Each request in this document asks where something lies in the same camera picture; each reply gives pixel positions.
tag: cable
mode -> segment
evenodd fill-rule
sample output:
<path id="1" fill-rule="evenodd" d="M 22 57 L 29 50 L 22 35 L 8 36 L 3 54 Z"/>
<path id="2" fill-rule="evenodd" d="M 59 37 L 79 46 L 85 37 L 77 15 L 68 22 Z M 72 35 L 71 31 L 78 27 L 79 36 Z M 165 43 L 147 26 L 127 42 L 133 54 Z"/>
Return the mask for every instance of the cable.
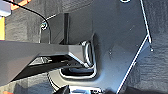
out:
<path id="1" fill-rule="evenodd" d="M 54 86 L 56 86 L 58 89 L 60 89 L 60 87 L 59 87 L 58 85 L 56 85 L 56 84 L 53 82 L 53 80 L 51 79 L 49 72 L 47 72 L 47 78 L 48 78 L 49 83 L 50 83 L 50 85 L 51 85 L 52 87 L 53 87 L 53 85 L 54 85 Z"/>
<path id="2" fill-rule="evenodd" d="M 49 26 L 48 21 L 46 20 L 46 18 L 45 18 L 44 16 L 42 16 L 41 14 L 39 14 L 39 13 L 36 12 L 36 11 L 33 11 L 33 10 L 31 10 L 31 9 L 29 9 L 29 8 L 26 8 L 26 7 L 23 7 L 23 6 L 21 6 L 21 5 L 17 4 L 17 3 L 15 3 L 15 2 L 12 2 L 12 1 L 9 1 L 9 0 L 3 0 L 3 1 L 8 2 L 8 3 L 11 3 L 11 4 L 16 5 L 16 6 L 19 6 L 19 7 L 23 8 L 23 9 L 25 9 L 25 10 L 27 10 L 27 11 L 30 11 L 30 12 L 32 12 L 32 13 L 35 13 L 36 15 L 40 16 L 41 18 L 43 18 L 44 21 L 45 21 L 45 22 L 47 23 L 47 25 L 48 25 L 48 29 L 49 29 L 49 44 L 51 43 L 51 29 L 50 29 L 50 26 Z"/>

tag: metal bracket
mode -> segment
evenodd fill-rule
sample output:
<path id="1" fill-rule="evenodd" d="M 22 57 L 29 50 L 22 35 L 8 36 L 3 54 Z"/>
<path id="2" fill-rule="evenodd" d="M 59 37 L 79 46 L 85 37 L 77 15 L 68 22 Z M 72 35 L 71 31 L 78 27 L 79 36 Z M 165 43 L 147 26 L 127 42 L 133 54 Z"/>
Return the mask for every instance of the metal bracket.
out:
<path id="1" fill-rule="evenodd" d="M 90 55 L 85 55 L 88 45 L 0 41 L 0 85 L 53 69 L 91 67 Z M 37 57 L 50 58 L 51 62 L 28 66 Z"/>

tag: monitor arm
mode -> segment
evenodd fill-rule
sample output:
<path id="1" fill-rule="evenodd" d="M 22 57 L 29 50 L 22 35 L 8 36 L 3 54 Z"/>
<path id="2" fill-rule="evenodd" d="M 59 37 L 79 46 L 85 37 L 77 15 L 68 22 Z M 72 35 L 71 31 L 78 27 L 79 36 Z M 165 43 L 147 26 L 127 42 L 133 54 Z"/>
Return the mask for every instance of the monitor arm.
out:
<path id="1" fill-rule="evenodd" d="M 91 43 L 58 45 L 0 41 L 0 85 L 60 68 L 92 67 Z M 49 63 L 31 65 L 37 57 Z"/>

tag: floor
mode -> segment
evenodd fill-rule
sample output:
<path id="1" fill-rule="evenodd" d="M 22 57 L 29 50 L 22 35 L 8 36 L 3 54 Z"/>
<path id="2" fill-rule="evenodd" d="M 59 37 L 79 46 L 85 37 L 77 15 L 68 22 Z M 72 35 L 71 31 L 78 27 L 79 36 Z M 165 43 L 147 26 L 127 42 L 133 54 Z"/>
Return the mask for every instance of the floor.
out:
<path id="1" fill-rule="evenodd" d="M 70 12 L 88 5 L 92 0 L 32 0 L 26 7 L 46 18 L 61 12 Z M 126 86 L 143 90 L 168 92 L 168 1 L 143 0 L 147 21 L 152 37 L 153 52 L 132 69 L 123 88 Z M 6 18 L 6 40 L 38 42 L 39 26 L 42 19 L 23 9 L 12 11 Z M 46 73 L 25 78 L 0 87 L 14 94 L 51 94 Z"/>

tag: black cable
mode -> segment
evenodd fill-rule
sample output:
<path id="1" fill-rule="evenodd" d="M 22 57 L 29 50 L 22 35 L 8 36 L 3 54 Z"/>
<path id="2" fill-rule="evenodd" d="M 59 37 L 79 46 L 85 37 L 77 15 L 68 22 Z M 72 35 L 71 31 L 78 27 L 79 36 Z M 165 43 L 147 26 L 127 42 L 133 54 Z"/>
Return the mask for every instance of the black cable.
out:
<path id="1" fill-rule="evenodd" d="M 53 80 L 51 79 L 51 77 L 50 77 L 50 75 L 49 75 L 49 72 L 47 72 L 47 77 L 48 77 L 48 79 L 49 79 L 49 82 L 50 82 L 50 84 L 52 85 L 54 85 L 54 86 L 56 86 L 57 88 L 59 88 L 60 89 L 60 87 L 58 86 L 58 85 L 56 85 L 54 82 L 53 82 Z"/>
<path id="2" fill-rule="evenodd" d="M 49 29 L 49 44 L 50 44 L 50 42 L 51 42 L 51 29 L 50 29 L 50 26 L 49 26 L 49 23 L 48 23 L 47 19 L 46 19 L 44 16 L 42 16 L 41 14 L 39 14 L 39 13 L 36 12 L 36 11 L 33 11 L 33 10 L 31 10 L 31 9 L 29 9 L 29 8 L 26 8 L 26 7 L 23 7 L 23 6 L 21 6 L 21 5 L 17 4 L 17 3 L 15 3 L 15 2 L 12 2 L 12 1 L 9 1 L 9 0 L 3 0 L 3 1 L 8 2 L 8 3 L 11 3 L 11 4 L 16 5 L 16 6 L 19 6 L 19 7 L 23 8 L 23 9 L 25 9 L 25 10 L 27 10 L 27 11 L 30 11 L 30 12 L 32 12 L 32 13 L 35 13 L 36 15 L 40 16 L 41 18 L 43 18 L 44 21 L 45 21 L 45 22 L 47 23 L 47 25 L 48 25 L 48 29 Z"/>

